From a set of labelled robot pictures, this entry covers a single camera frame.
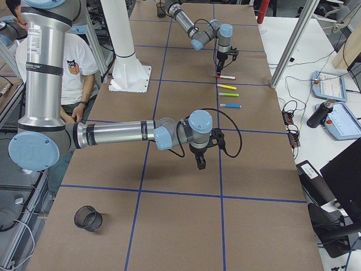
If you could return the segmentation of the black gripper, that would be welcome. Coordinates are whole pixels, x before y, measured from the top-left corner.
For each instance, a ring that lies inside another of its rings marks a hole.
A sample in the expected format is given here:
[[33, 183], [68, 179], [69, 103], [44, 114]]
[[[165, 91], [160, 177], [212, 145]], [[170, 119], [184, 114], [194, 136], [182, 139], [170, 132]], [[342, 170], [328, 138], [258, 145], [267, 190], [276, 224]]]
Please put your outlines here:
[[206, 168], [206, 160], [204, 158], [204, 154], [208, 149], [208, 145], [203, 147], [194, 146], [193, 144], [189, 144], [190, 151], [195, 155], [195, 159], [197, 162], [197, 167], [199, 170], [203, 170]]
[[228, 54], [227, 53], [223, 53], [220, 51], [217, 51], [217, 70], [216, 70], [216, 75], [221, 75], [223, 66], [224, 66], [224, 62], [227, 60], [228, 58]]

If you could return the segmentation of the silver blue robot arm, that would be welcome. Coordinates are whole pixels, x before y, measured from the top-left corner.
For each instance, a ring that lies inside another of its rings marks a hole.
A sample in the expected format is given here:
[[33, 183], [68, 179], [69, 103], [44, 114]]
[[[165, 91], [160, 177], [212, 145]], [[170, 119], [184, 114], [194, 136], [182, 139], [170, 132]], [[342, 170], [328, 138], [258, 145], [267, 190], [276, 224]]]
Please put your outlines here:
[[199, 51], [204, 48], [212, 40], [218, 40], [217, 46], [217, 63], [215, 63], [217, 70], [216, 75], [220, 76], [224, 69], [225, 62], [229, 56], [232, 56], [232, 61], [235, 61], [238, 56], [237, 48], [231, 46], [231, 38], [233, 35], [233, 26], [227, 23], [221, 23], [216, 19], [206, 21], [208, 27], [205, 30], [200, 30], [196, 27], [197, 22], [187, 16], [181, 8], [181, 4], [186, 1], [165, 1], [165, 11], [173, 18], [187, 33], [191, 39], [191, 45]]
[[65, 35], [85, 8], [80, 1], [25, 1], [21, 12], [29, 24], [26, 112], [8, 153], [18, 166], [42, 171], [66, 152], [107, 143], [155, 141], [159, 150], [189, 144], [199, 169], [211, 143], [213, 120], [196, 110], [180, 121], [170, 118], [113, 124], [67, 124], [60, 117]]

